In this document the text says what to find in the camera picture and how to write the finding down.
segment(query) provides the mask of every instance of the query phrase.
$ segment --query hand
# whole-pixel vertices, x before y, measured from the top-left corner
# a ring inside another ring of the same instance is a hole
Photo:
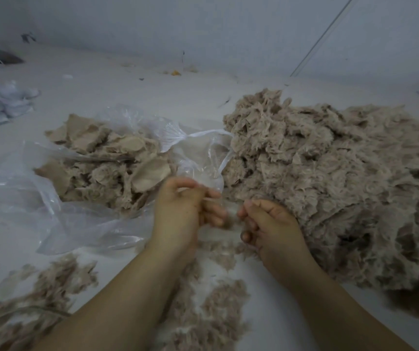
[[[182,259],[184,265],[195,257],[197,231],[204,224],[221,227],[226,210],[205,198],[220,198],[214,189],[187,177],[171,177],[160,188],[154,209],[154,228],[148,246]]]
[[[249,231],[242,241],[255,246],[265,267],[289,287],[296,278],[311,275],[317,265],[297,220],[282,206],[267,200],[247,200],[237,212]]]

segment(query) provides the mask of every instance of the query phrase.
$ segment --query forearm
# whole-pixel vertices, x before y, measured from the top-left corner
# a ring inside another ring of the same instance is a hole
[[[145,249],[34,351],[143,350],[183,267]]]
[[[413,350],[320,269],[291,283],[290,291],[322,351]]]

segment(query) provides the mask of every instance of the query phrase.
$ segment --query clear plastic bag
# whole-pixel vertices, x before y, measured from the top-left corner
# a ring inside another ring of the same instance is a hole
[[[184,131],[178,123],[119,105],[99,113],[96,119],[123,134],[140,130],[161,144],[161,151],[172,149],[177,174],[189,176],[222,191],[221,171],[231,157],[231,134],[220,129],[204,132]],[[134,246],[148,238],[152,230],[152,201],[133,218],[121,219],[106,206],[88,202],[62,202],[52,182],[37,176],[33,169],[49,158],[92,159],[65,147],[25,142],[0,165],[0,202],[5,215],[39,232],[42,254],[60,254],[90,246],[118,249]]]

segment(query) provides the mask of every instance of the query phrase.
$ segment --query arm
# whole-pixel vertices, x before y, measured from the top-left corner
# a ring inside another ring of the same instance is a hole
[[[282,206],[246,201],[238,215],[250,230],[242,240],[258,248],[265,267],[290,290],[321,350],[413,350],[322,271],[296,219]]]
[[[178,193],[181,187],[190,189]],[[224,223],[224,209],[206,196],[219,194],[191,179],[167,180],[145,250],[33,351],[144,350],[177,278],[195,256],[198,228]]]

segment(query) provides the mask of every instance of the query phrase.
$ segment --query white floor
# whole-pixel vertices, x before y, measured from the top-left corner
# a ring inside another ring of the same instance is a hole
[[[151,114],[176,119],[195,128],[221,128],[223,115],[234,109],[244,94],[262,88],[283,89],[283,97],[292,97],[294,105],[328,102],[337,108],[374,103],[405,104],[419,118],[419,96],[392,89],[373,90],[344,87],[299,78],[251,78],[217,72],[185,72],[182,76],[165,75],[171,65],[153,66],[143,59],[26,45],[19,48],[25,64],[0,69],[0,84],[16,80],[22,88],[42,91],[35,100],[34,112],[0,126],[0,158],[19,147],[23,140],[45,141],[43,131],[58,127],[69,113],[91,117],[106,106],[133,104]],[[35,253],[36,231],[26,231],[0,217],[0,281],[8,271],[25,263],[42,267],[52,257]],[[79,308],[91,298],[134,256],[130,250],[98,255],[81,249],[84,261],[98,260],[100,285],[80,295]],[[240,350],[311,350],[310,332],[297,306],[286,291],[255,261],[239,263],[231,276],[242,276],[252,297],[245,316],[253,331],[239,344]],[[387,309],[372,291],[347,286],[347,290],[370,313],[419,350],[419,320]]]

